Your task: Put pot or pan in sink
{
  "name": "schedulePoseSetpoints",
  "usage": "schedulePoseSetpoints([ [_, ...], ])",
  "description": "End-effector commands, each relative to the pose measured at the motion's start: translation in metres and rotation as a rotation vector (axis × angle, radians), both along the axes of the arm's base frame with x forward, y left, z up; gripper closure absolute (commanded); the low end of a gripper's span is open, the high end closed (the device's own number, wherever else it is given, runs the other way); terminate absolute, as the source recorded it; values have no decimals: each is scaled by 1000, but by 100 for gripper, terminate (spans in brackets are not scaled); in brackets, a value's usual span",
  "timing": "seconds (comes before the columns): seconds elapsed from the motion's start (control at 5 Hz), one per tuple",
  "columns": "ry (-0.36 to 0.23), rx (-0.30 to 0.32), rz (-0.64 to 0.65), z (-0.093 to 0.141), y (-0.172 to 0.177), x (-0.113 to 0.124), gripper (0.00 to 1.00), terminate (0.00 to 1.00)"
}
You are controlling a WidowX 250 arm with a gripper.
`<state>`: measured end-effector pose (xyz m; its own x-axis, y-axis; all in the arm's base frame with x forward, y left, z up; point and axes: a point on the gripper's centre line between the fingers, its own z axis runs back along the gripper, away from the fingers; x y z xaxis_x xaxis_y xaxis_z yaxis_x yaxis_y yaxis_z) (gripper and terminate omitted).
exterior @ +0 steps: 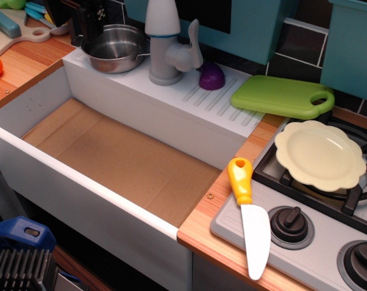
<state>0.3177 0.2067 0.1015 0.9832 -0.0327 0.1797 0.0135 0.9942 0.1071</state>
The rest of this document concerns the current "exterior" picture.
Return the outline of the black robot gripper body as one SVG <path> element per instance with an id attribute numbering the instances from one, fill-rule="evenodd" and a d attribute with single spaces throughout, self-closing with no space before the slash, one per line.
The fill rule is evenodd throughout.
<path id="1" fill-rule="evenodd" d="M 71 44 L 90 42 L 103 33 L 108 24 L 107 1 L 47 0 L 44 7 L 57 27 L 68 23 Z"/>

